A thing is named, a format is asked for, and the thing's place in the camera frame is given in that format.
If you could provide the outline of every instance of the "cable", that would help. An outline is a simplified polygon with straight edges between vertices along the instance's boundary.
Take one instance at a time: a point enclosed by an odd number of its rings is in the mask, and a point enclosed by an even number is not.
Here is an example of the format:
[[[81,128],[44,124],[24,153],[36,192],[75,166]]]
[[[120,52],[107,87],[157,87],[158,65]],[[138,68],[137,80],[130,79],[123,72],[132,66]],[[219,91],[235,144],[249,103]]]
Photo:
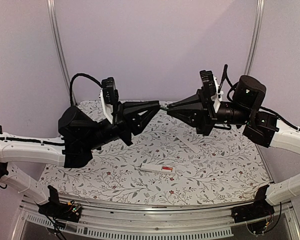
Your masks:
[[[269,113],[272,113],[272,114],[276,115],[279,119],[281,119],[281,120],[282,120],[285,124],[287,124],[289,127],[291,127],[291,128],[293,128],[293,129],[295,129],[295,130],[297,130],[297,131],[300,132],[300,128],[299,128],[299,127],[293,125],[292,123],[290,123],[289,121],[287,121],[286,119],[284,119],[279,113],[277,113],[277,112],[275,112],[275,111],[273,111],[273,110],[271,110],[271,109],[269,109],[269,108],[266,108],[266,107],[264,107],[264,106],[261,106],[260,108],[261,108],[262,110],[265,110],[265,111],[267,111],[267,112],[269,112]]]
[[[231,88],[233,86],[230,79],[229,79],[229,77],[228,77],[227,70],[228,70],[228,65],[225,64],[224,67],[223,67],[222,77],[221,77],[220,85],[219,85],[219,88],[218,88],[218,94],[220,94],[221,88],[222,88],[225,80],[227,81],[227,83],[229,84],[229,86]]]
[[[166,112],[169,110],[169,108],[167,108],[166,106],[160,106],[160,109]]]
[[[46,144],[46,145],[53,145],[53,146],[65,146],[64,142],[52,142],[52,141],[41,141],[39,139],[27,139],[27,138],[18,138],[18,137],[0,137],[1,141],[8,140],[8,141],[17,141],[17,142],[24,142],[24,143],[37,143],[37,144]]]
[[[227,95],[226,95],[226,98],[229,100],[229,102],[233,102],[233,100],[230,98],[230,93],[231,93],[232,91],[235,91],[235,90],[236,90],[237,85],[238,85],[238,83],[235,83],[235,84],[230,88],[230,90],[228,91],[228,93],[227,93]],[[242,107],[242,108],[245,108],[245,109],[247,109],[247,110],[249,110],[249,111],[251,110],[251,108],[248,108],[248,107],[245,107],[245,106],[242,106],[242,105],[241,105],[241,107]],[[273,110],[271,110],[270,108],[267,108],[267,107],[264,107],[264,106],[261,106],[260,109],[265,110],[265,111],[267,111],[267,112],[269,112],[269,113],[272,113],[273,115],[276,115],[280,120],[282,120],[282,121],[283,121],[285,124],[287,124],[289,127],[291,127],[291,128],[293,128],[293,129],[295,129],[295,130],[297,130],[297,131],[300,132],[300,128],[299,128],[299,127],[297,127],[297,126],[293,125],[292,123],[290,123],[288,120],[286,120],[283,116],[281,116],[281,115],[280,115],[279,113],[277,113],[276,111],[273,111]]]
[[[58,224],[56,222],[52,221],[52,219],[45,213],[45,211],[40,207],[40,205],[37,204],[37,206],[39,207],[39,209],[41,209],[41,211],[43,212],[43,215],[45,215],[45,217],[52,223],[54,231],[56,232],[56,237],[59,240],[67,240],[67,238],[60,231]]]
[[[1,186],[1,185],[0,185],[0,188],[1,188],[1,189],[6,189],[7,187],[8,187],[7,184],[6,184],[5,186]]]
[[[70,81],[70,90],[69,90],[70,92],[69,92],[69,94],[70,94],[70,104],[71,104],[71,106],[74,105],[74,100],[73,100],[73,84],[74,84],[74,81],[75,81],[75,79],[76,79],[77,77],[85,77],[85,78],[87,78],[87,79],[90,79],[90,80],[93,81],[94,83],[98,84],[98,86],[99,86],[100,88],[102,88],[101,83],[100,83],[97,79],[95,79],[93,76],[90,76],[90,75],[85,74],[85,73],[77,73],[76,75],[74,75],[74,76],[71,78],[71,81]]]
[[[272,230],[278,225],[279,220],[280,220],[280,217],[281,217],[281,213],[282,213],[282,203],[280,202],[280,213],[279,213],[278,220],[277,220],[276,223],[273,225],[273,227],[272,227],[271,229],[269,229],[269,230],[266,230],[266,231],[264,232],[264,234],[265,234],[265,233],[268,233],[268,232],[270,232],[270,231],[272,231]]]

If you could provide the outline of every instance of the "leaf pattern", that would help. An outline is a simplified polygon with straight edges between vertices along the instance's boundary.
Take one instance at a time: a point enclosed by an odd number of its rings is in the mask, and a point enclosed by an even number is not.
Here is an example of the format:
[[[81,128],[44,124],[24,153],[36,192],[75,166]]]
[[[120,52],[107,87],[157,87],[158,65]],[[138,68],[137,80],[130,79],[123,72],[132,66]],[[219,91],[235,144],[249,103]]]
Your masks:
[[[78,107],[93,120],[104,118],[100,101]],[[160,111],[133,145],[121,140],[93,151],[82,168],[46,165],[40,181],[59,192],[132,204],[210,205],[252,200],[269,177],[256,146],[236,127],[202,136]],[[199,148],[193,152],[180,136]],[[144,172],[142,163],[165,165],[175,175]]]

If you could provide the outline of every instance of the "metal frame edge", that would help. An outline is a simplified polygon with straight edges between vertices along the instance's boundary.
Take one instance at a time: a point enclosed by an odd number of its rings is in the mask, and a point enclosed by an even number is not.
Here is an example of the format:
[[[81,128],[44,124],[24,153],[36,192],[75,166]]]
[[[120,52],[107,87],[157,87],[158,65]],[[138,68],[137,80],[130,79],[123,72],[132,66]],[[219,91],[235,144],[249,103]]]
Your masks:
[[[256,5],[256,13],[255,13],[251,45],[250,45],[249,54],[248,54],[248,58],[247,58],[245,69],[244,69],[245,75],[250,74],[251,68],[253,65],[253,61],[255,58],[257,44],[258,44],[260,30],[261,30],[262,18],[264,15],[264,6],[265,6],[265,1],[258,0],[257,5]]]
[[[66,90],[67,90],[68,94],[70,95],[70,77],[69,77],[66,58],[64,55],[61,38],[60,38],[55,1],[47,0],[47,8],[48,8],[49,18],[50,18],[50,23],[51,23],[51,31],[52,31],[52,35],[53,35],[53,39],[54,39],[56,53],[58,55],[58,60],[60,63],[63,80],[64,80],[64,83],[66,86]],[[72,93],[72,97],[73,97],[74,103],[77,104],[74,93]]]

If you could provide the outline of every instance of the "white wall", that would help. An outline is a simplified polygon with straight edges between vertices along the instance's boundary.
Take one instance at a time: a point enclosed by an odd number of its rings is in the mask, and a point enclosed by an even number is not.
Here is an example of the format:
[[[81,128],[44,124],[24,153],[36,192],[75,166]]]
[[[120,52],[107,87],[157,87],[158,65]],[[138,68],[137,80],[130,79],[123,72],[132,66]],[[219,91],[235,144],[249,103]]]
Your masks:
[[[267,87],[263,106],[300,126],[300,1],[265,1],[251,75]],[[299,155],[280,149],[262,151],[276,182],[300,173]],[[292,204],[300,223],[300,197]]]
[[[0,0],[0,125],[5,132],[56,137],[69,106],[46,0]],[[33,177],[42,165],[21,164]],[[11,238],[21,196],[0,189],[0,240]]]
[[[58,0],[62,46],[71,76],[113,76],[123,100],[181,100],[201,86],[199,71],[244,72],[256,0]],[[79,101],[98,98],[86,79]]]

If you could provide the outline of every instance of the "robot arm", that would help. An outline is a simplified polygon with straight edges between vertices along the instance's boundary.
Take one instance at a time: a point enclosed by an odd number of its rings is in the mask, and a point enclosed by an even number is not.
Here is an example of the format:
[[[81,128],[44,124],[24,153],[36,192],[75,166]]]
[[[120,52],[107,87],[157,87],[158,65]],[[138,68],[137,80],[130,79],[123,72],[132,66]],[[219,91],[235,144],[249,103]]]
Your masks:
[[[142,133],[160,109],[159,101],[119,101],[112,77],[101,83],[101,102],[106,118],[93,121],[76,106],[69,107],[58,121],[62,137],[32,138],[15,136],[0,126],[0,183],[27,195],[39,213],[78,222],[81,206],[61,203],[52,186],[43,185],[19,169],[14,162],[52,164],[64,168],[82,168],[93,158],[92,150],[121,139],[132,144],[132,134]]]
[[[221,83],[228,77],[226,71],[227,66],[224,68]],[[222,101],[220,86],[212,72],[203,70],[200,77],[202,88],[198,89],[195,95],[168,105],[168,115],[196,128],[198,134],[205,136],[208,136],[213,128],[229,130],[231,125],[236,125],[237,128],[244,126],[242,134],[253,143],[300,154],[300,129],[287,125],[287,121],[279,119],[278,114],[272,114],[275,113],[272,110],[272,113],[260,111],[269,109],[261,107],[266,87],[258,80],[247,75],[241,76],[239,82],[231,84],[227,94],[229,101],[225,102]],[[274,205],[298,195],[300,195],[300,174],[277,184],[260,187],[254,203],[234,208],[233,217],[236,222],[265,217],[269,213],[274,213]]]

